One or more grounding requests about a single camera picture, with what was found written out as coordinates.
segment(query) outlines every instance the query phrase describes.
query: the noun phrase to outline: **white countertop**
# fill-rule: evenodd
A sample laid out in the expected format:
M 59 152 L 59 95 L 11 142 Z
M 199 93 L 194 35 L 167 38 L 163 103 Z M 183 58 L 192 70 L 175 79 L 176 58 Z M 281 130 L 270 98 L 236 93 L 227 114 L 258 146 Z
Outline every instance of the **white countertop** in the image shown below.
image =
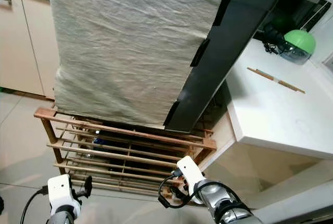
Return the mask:
M 295 92 L 247 67 L 306 93 Z M 310 61 L 293 64 L 251 40 L 227 77 L 228 111 L 238 142 L 320 158 L 333 158 L 333 100 Z

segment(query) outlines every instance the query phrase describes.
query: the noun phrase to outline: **bamboo rack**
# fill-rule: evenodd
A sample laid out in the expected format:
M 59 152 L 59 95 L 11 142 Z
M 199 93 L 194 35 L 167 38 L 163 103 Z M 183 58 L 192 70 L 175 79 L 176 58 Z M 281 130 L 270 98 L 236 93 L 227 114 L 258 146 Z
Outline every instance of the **bamboo rack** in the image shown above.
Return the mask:
M 34 116 L 45 128 L 47 146 L 56 157 L 54 166 L 60 174 L 69 173 L 76 185 L 91 175 L 96 188 L 157 195 L 160 182 L 182 157 L 190 155 L 199 164 L 216 151 L 209 129 L 198 136 L 130 125 L 119 128 L 52 108 L 39 108 Z M 168 181 L 169 185 L 181 183 L 179 179 Z M 167 188 L 163 194 L 171 195 Z

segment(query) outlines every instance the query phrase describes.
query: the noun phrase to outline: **black cable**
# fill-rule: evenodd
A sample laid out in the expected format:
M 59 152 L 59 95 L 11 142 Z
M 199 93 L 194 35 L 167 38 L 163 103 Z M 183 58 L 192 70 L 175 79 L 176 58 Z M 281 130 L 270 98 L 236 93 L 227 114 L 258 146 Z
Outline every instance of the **black cable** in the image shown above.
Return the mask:
M 158 195 L 159 195 L 159 201 L 163 204 L 163 206 L 164 207 L 170 207 L 170 208 L 181 208 L 181 207 L 184 207 L 187 203 L 189 203 L 189 201 L 201 190 L 201 189 L 203 189 L 203 188 L 205 188 L 205 187 L 207 187 L 207 186 L 210 186 L 210 185 L 220 185 L 220 186 L 222 186 L 222 187 L 224 187 L 227 191 L 229 191 L 229 192 L 231 192 L 231 194 L 236 198 L 236 200 L 238 201 L 238 202 L 241 202 L 241 200 L 240 200 L 240 198 L 238 197 L 238 195 L 231 189 L 231 188 L 229 188 L 228 186 L 226 186 L 226 185 L 224 185 L 223 183 L 221 183 L 221 182 L 218 182 L 218 181 L 210 181 L 210 182 L 207 182 L 206 184 L 204 184 L 204 185 L 202 185 L 202 186 L 200 186 L 200 187 L 198 187 L 194 192 L 193 192 L 193 194 L 191 194 L 190 196 L 189 196 L 189 198 L 187 198 L 186 199 L 186 201 L 184 201 L 183 203 L 181 203 L 180 205 L 171 205 L 165 198 L 164 198 L 164 196 L 162 196 L 161 195 L 161 189 L 162 189 L 162 186 L 163 186 L 163 184 L 167 181 L 167 180 L 169 180 L 169 179 L 172 179 L 172 178 L 174 178 L 175 176 L 174 175 L 171 175 L 171 176 L 169 176 L 169 177 L 167 177 L 167 178 L 165 178 L 162 182 L 161 182 L 161 184 L 160 184 L 160 186 L 159 186 L 159 188 L 158 188 Z
M 24 210 L 22 212 L 22 215 L 21 215 L 21 221 L 20 221 L 20 224 L 23 224 L 24 223 L 24 218 L 25 218 L 25 214 L 27 212 L 27 209 L 31 203 L 31 201 L 35 198 L 36 195 L 38 194 L 43 194 L 43 195 L 46 195 L 48 194 L 48 187 L 47 186 L 43 186 L 41 189 L 39 189 L 37 192 L 35 192 L 31 197 L 30 199 L 27 201 L 25 207 L 24 207 Z

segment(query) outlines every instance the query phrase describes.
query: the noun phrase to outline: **green lid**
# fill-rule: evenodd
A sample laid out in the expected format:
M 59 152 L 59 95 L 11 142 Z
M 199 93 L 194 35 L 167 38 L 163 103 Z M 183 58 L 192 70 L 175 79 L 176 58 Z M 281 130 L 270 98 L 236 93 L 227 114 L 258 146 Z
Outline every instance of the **green lid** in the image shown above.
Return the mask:
M 316 47 L 316 41 L 313 36 L 303 30 L 292 30 L 285 34 L 285 40 L 292 45 L 313 54 Z

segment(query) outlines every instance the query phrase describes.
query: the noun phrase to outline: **cabinet door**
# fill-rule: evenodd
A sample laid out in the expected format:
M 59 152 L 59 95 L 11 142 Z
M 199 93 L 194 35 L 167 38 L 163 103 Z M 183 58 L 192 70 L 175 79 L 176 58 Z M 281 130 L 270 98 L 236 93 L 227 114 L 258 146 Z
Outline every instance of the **cabinet door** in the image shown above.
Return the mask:
M 54 98 L 59 67 L 58 45 L 49 0 L 22 0 L 32 46 L 46 97 Z
M 0 86 L 44 95 L 22 0 L 0 0 Z

